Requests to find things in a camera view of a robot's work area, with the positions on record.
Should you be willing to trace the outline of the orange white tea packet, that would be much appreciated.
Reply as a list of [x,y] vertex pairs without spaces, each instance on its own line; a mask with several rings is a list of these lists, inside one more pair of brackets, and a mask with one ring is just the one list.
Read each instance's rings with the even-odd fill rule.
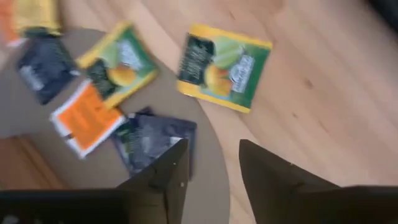
[[19,45],[21,40],[13,24],[14,0],[0,0],[0,39],[8,47]]
[[59,135],[78,155],[86,157],[126,121],[118,109],[107,109],[89,80],[50,114]]

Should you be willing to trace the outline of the dark blue tea packet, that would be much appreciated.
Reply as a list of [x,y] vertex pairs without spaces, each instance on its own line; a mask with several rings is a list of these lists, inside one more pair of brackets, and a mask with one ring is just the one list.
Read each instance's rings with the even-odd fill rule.
[[31,38],[17,70],[41,105],[56,97],[80,75],[74,59],[58,37]]
[[193,121],[158,116],[147,106],[129,113],[111,139],[130,177],[140,173],[181,139],[195,148],[197,124]]

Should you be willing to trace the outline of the round grey mat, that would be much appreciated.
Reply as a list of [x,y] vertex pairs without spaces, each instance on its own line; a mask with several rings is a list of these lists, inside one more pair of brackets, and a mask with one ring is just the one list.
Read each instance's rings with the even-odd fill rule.
[[[91,82],[77,60],[105,35],[78,29],[58,37],[74,59],[80,75],[46,105],[38,102],[17,70],[17,62],[26,51],[28,41],[0,68],[0,138],[21,134],[32,137],[35,146],[44,151],[63,174],[75,179],[70,190],[115,188],[131,178],[111,135],[81,159],[49,120],[50,114],[61,107],[84,80]],[[127,120],[129,113],[149,106],[158,116],[197,124],[195,148],[189,151],[189,179],[181,224],[228,224],[228,176],[216,134],[198,102],[178,93],[175,75],[151,57],[158,68],[156,77],[114,109],[122,112]]]

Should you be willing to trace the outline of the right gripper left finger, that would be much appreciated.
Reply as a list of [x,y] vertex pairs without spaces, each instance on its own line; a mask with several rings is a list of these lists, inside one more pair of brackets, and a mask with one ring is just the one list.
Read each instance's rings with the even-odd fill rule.
[[188,170],[181,139],[115,188],[0,192],[0,224],[181,224]]

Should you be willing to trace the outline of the lemon lime tea packet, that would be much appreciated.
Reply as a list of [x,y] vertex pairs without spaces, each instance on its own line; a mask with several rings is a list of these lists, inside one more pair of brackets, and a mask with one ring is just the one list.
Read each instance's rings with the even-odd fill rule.
[[187,33],[177,89],[249,113],[272,47],[269,41],[194,24]]
[[12,25],[18,34],[61,35],[58,0],[14,0]]
[[118,23],[77,62],[108,108],[114,108],[149,84],[158,73],[150,53],[129,22]]

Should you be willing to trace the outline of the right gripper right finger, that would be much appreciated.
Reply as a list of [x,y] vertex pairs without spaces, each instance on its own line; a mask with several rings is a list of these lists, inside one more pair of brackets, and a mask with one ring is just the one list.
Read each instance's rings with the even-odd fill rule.
[[398,224],[398,186],[339,187],[247,139],[239,163],[257,224]]

